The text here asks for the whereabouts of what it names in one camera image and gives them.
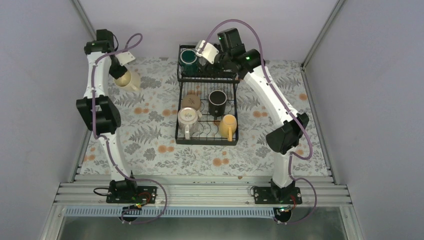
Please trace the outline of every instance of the white wall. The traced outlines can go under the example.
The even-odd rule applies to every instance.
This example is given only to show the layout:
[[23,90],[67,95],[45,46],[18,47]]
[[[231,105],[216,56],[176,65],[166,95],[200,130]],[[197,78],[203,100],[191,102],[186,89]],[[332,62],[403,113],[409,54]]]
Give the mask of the white wall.
[[[337,0],[80,0],[95,29],[107,28],[121,44],[144,35],[136,56],[177,57],[178,45],[197,43],[227,19],[250,24],[261,38],[266,59],[303,62]],[[241,24],[246,48],[258,44]]]
[[369,240],[423,239],[424,1],[348,0],[307,66]]
[[90,37],[70,1],[1,2],[0,234],[38,239],[85,125]]

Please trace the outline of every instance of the floral mat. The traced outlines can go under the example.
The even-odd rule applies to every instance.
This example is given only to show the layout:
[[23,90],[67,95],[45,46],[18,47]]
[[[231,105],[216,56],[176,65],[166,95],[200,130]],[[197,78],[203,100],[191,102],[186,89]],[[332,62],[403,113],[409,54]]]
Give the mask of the floral mat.
[[[271,60],[269,71],[288,101],[307,113],[306,128],[313,155],[309,161],[293,158],[296,176],[326,176],[321,144],[305,91],[300,65],[293,61]],[[109,79],[109,97],[118,108],[122,124],[118,128],[124,159],[134,174],[140,175],[233,175],[271,176],[274,153],[265,135],[272,131],[272,120],[258,96],[243,80],[237,88],[239,140],[236,146],[182,145],[175,143],[179,103],[177,60],[172,58],[138,58],[129,68],[141,76],[141,92],[127,92]],[[295,149],[308,155],[305,137]],[[106,153],[91,136],[81,174],[109,174]]]

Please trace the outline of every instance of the cup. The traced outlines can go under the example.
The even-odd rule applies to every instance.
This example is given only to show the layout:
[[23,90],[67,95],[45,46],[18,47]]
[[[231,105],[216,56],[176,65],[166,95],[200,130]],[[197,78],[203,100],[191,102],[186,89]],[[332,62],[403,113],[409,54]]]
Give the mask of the cup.
[[233,141],[233,134],[237,129],[237,119],[235,116],[228,114],[225,115],[219,123],[219,134],[227,138],[229,142]]
[[200,112],[200,108],[202,107],[202,101],[200,97],[194,94],[189,94],[185,96],[181,101],[182,108],[194,108],[197,111],[197,115],[199,118],[202,117],[202,113]]
[[225,113],[225,107],[227,103],[227,95],[221,90],[212,91],[208,97],[208,107],[210,115],[215,117],[221,117]]
[[186,75],[194,75],[198,72],[199,67],[197,61],[198,56],[196,56],[196,51],[194,49],[187,48],[179,54],[179,65]]
[[184,133],[184,138],[190,140],[192,134],[197,130],[199,116],[192,107],[183,107],[178,112],[178,127]]
[[126,71],[126,73],[118,79],[113,79],[113,82],[120,88],[128,92],[138,92],[141,91],[140,75],[133,71]]

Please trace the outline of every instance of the mug handle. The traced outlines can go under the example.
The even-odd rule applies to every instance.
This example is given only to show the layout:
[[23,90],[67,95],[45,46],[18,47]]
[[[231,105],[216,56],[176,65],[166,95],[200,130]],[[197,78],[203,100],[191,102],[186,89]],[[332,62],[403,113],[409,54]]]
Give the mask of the mug handle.
[[199,110],[197,110],[197,115],[199,116],[199,118],[201,118],[203,116],[202,113]]
[[233,131],[232,131],[231,127],[228,128],[228,141],[229,142],[233,141]]
[[185,140],[190,140],[190,127],[189,127],[189,125],[185,125],[184,137],[185,137]]
[[134,91],[141,91],[140,88],[138,88],[136,85],[131,85],[132,90]]

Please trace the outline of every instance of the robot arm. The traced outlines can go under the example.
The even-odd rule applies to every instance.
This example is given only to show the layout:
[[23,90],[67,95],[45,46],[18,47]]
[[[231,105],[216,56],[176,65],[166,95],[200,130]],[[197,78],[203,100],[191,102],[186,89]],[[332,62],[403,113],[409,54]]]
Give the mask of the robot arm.
[[[266,66],[264,73],[259,52],[255,49],[245,50],[245,46],[236,28],[219,32],[218,39],[222,52],[209,42],[204,46],[206,41],[201,40],[196,46],[196,54],[199,57],[205,58],[210,64],[214,64],[219,68],[231,69],[233,72],[238,73],[238,77],[246,81],[268,110],[274,123],[274,130],[266,135],[266,142],[274,152],[282,154],[282,156],[276,155],[274,159],[271,188],[273,189],[274,196],[281,200],[295,187],[295,182],[289,176],[289,157],[287,151],[299,144],[299,139],[303,133],[289,112],[284,108],[278,96],[284,101],[290,112],[296,116],[304,128],[306,128],[309,118],[306,113],[299,114],[287,101],[279,88],[276,87],[277,85]],[[268,75],[270,82],[267,82],[264,74]]]
[[[96,134],[102,135],[109,141],[111,156],[119,167],[119,169],[129,176],[130,171],[127,163],[124,161],[124,153],[121,147],[120,134],[117,128],[121,126],[121,115],[117,107],[108,97],[108,79],[109,75],[115,79],[122,78],[129,71],[122,62],[119,61],[119,56],[110,55],[103,57],[97,64],[96,60],[101,56],[114,51],[113,33],[103,29],[97,30],[97,39],[88,42],[84,48],[88,59],[88,81],[85,89],[84,97],[76,101],[76,107],[81,114],[87,128],[93,130],[93,112],[96,114]],[[94,72],[94,85],[92,85],[92,73]],[[92,109],[93,92],[95,90],[95,105],[96,109]],[[106,139],[99,138],[103,150],[107,153]],[[111,179],[115,181],[123,181],[124,177],[115,169],[110,159],[106,154],[106,159],[109,163]]]

